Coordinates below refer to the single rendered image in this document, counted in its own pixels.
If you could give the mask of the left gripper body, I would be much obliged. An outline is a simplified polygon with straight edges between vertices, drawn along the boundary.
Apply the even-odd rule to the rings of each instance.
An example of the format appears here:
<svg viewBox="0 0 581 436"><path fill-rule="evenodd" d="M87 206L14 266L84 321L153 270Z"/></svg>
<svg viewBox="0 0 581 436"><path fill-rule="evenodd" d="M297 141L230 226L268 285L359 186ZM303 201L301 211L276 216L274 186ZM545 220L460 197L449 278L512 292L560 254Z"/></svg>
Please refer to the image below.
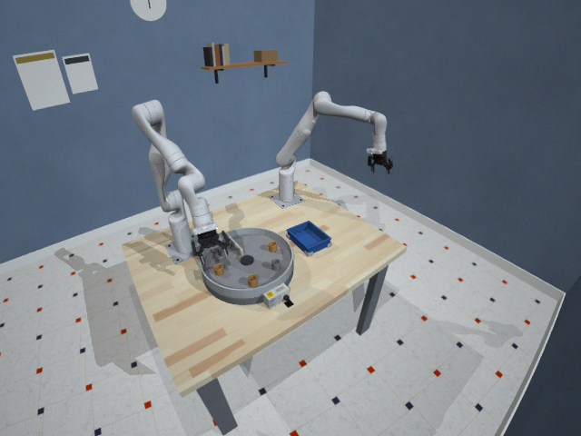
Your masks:
<svg viewBox="0 0 581 436"><path fill-rule="evenodd" d="M375 161L376 159L378 159L376 164L382 165L382 163L379 160L382 160L383 163L385 163L387 161L386 158L387 158L387 150L382 152L382 154L373 154L373 160Z"/></svg>

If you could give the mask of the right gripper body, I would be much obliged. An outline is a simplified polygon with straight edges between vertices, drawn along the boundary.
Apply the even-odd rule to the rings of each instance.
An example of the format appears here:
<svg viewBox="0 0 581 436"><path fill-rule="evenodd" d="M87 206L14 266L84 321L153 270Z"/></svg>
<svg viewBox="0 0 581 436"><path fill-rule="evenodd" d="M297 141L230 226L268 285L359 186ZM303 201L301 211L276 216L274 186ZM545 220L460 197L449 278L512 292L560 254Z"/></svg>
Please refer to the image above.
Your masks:
<svg viewBox="0 0 581 436"><path fill-rule="evenodd" d="M216 240L217 242L218 242L218 240L219 240L219 234L217 234L217 232L216 232L216 229L215 229L215 230L213 230L213 231L209 231L209 232L207 232L207 233L200 233L200 234L198 234L197 236L198 236L198 243L199 243L201 246L203 245L204 241L207 241L207 245L206 245L206 247L205 247L205 248L207 248L207 249L209 249L209 248L211 248L211 247L214 247L214 246L216 245L215 243L213 243L213 242L211 241L211 239L214 239L214 240ZM208 237L208 236L210 236L210 237ZM205 238L205 237L207 237L207 238Z"/></svg>

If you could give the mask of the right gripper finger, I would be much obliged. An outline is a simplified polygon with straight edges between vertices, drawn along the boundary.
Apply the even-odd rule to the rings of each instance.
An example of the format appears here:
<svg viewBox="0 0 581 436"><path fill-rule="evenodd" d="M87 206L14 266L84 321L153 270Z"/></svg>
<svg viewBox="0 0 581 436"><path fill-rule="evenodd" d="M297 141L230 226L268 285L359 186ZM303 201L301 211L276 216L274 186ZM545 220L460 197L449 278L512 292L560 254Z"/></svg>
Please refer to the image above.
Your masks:
<svg viewBox="0 0 581 436"><path fill-rule="evenodd" d="M219 234L219 236L220 236L221 238L223 238L223 237L224 237L224 240L225 240L225 242L226 242L226 243L222 243L220 240L218 240L218 242L217 242L217 241L216 241L216 240L214 240L214 239L211 239L211 241L212 241L213 243L215 243L215 244L217 244L217 245L221 246L221 247L223 248L223 250L224 250L225 256L227 257L227 255L228 255L227 246L229 246L229 245L230 245L230 242L229 242L229 240L228 240L228 238L227 238L227 235L226 235L225 231L222 231L221 233L218 233L218 234Z"/></svg>
<svg viewBox="0 0 581 436"><path fill-rule="evenodd" d="M200 250L198 252L196 252L196 248L195 248L195 246L197 245L197 243L198 243L198 240L196 240L196 241L192 240L192 252L193 252L193 256L199 256L200 257L200 260L201 260L201 263L205 264L205 261L203 260L203 257L202 257L202 253L203 253L203 251L204 251L204 249L205 249L205 247L207 245L207 241L204 241L203 245L201 246L201 248L200 248Z"/></svg>

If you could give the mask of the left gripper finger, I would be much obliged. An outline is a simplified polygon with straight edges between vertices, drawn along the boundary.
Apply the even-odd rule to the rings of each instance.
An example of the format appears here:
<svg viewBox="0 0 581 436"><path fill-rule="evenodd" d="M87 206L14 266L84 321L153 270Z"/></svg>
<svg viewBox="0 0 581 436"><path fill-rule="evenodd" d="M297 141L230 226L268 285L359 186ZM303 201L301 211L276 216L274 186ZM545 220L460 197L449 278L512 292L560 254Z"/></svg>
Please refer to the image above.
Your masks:
<svg viewBox="0 0 581 436"><path fill-rule="evenodd" d="M370 156L368 157L368 165L371 167L371 171L372 171L372 173L375 173L375 167L374 167L374 165L375 165L375 163L378 161L378 159L376 159L376 160L375 160L373 163L371 163L371 159L372 159L372 158L373 158L373 156L372 156L372 155L370 155Z"/></svg>
<svg viewBox="0 0 581 436"><path fill-rule="evenodd" d="M393 167L393 163L392 163L392 158L391 157L390 158L386 158L386 159L387 159L387 161L389 163L387 163L387 161L385 163L383 163L382 160L379 160L379 161L383 164L384 167L386 167L386 169L387 169L387 175L389 175L389 173L390 173L389 169L391 169Z"/></svg>

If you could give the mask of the blue open-top crate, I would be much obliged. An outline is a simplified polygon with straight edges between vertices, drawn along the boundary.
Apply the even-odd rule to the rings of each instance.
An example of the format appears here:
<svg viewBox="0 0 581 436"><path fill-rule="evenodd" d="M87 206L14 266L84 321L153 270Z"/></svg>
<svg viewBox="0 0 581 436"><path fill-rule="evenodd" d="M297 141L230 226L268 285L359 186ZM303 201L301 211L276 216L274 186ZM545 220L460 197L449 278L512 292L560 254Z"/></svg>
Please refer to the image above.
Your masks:
<svg viewBox="0 0 581 436"><path fill-rule="evenodd" d="M286 230L293 241L303 252L315 253L327 247L331 238L311 221L298 224Z"/></svg>

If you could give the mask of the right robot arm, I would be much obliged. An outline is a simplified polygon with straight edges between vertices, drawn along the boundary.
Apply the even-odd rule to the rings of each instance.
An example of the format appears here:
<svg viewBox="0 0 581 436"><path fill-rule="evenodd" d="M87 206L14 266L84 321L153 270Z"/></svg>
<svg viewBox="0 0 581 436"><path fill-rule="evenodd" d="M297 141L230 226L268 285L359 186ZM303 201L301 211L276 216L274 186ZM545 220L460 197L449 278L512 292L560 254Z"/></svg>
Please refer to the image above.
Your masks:
<svg viewBox="0 0 581 436"><path fill-rule="evenodd" d="M217 223L213 222L206 199L195 194L204 188L204 176L187 160L180 147L167 139L165 114L158 100L134 106L132 116L138 128L152 143L149 162L162 210L165 213L175 211L169 215L168 222L177 252L189 253L192 251L192 234L184 201L192 215L194 235L218 228ZM172 172L184 176L178 181L179 190L166 193L165 187Z"/></svg>

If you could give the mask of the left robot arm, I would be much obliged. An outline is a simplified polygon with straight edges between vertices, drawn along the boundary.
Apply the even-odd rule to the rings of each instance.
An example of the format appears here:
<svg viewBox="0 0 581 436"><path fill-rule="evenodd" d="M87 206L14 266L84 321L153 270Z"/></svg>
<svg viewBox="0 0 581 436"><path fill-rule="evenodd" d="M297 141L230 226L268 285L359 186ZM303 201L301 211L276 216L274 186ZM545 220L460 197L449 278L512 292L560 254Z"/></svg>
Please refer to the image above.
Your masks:
<svg viewBox="0 0 581 436"><path fill-rule="evenodd" d="M369 113L370 112L370 113ZM319 92L313 97L307 112L302 116L290 138L276 156L279 170L279 197L282 202L293 200L295 152L308 140L313 132L318 117L322 115L346 117L360 122L374 124L372 148L367 154L382 154L386 151L387 119L384 114L370 111L358 106L341 106L331 101L327 92Z"/></svg>

